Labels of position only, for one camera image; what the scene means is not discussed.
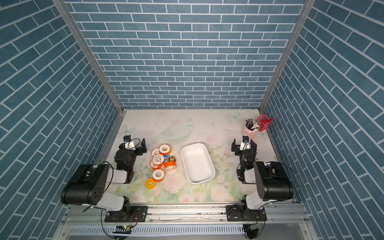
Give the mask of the orange white tape roll top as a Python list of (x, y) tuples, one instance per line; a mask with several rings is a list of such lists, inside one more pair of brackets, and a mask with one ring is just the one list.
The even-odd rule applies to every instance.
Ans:
[(166, 155), (171, 154), (172, 149), (171, 149), (170, 145), (163, 144), (163, 145), (159, 146), (159, 152), (161, 155), (166, 156)]

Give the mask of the orange white sealing tape roll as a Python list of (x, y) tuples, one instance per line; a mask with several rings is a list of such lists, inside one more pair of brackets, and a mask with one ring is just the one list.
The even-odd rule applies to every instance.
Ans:
[(152, 173), (152, 179), (154, 182), (162, 182), (165, 177), (165, 172), (162, 169), (156, 169)]

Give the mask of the white plastic storage box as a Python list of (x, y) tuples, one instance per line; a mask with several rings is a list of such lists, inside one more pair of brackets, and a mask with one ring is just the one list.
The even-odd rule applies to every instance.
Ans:
[(207, 147), (202, 143), (195, 143), (183, 147), (181, 156), (188, 181), (199, 185), (212, 180), (216, 170)]

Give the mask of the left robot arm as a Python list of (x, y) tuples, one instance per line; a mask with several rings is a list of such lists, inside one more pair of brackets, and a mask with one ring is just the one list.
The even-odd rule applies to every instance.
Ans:
[(147, 152), (146, 140), (127, 135), (119, 145), (114, 161), (116, 166), (104, 161), (99, 165), (80, 165), (61, 193), (64, 205), (86, 205), (120, 215), (129, 215), (131, 206), (127, 197), (117, 196), (108, 188), (111, 185), (129, 184), (134, 177), (136, 158)]

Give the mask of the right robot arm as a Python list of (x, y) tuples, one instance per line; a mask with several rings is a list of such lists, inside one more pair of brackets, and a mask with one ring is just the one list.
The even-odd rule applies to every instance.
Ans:
[(279, 162), (262, 162), (256, 159), (257, 144), (244, 136), (238, 145), (232, 142), (231, 151), (240, 158), (236, 169), (242, 184), (256, 185), (257, 190), (242, 200), (245, 211), (259, 211), (265, 206), (291, 200), (294, 188), (284, 167)]

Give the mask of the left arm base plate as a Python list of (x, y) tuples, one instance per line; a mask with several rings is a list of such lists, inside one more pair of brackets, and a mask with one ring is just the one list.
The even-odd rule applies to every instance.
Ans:
[(117, 212), (108, 212), (105, 223), (143, 223), (147, 213), (148, 206), (130, 206), (128, 212), (125, 208)]

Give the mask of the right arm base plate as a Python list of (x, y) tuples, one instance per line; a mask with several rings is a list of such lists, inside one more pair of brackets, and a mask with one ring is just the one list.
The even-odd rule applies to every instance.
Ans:
[(227, 205), (228, 222), (265, 222), (267, 216), (264, 210), (249, 210), (240, 205)]

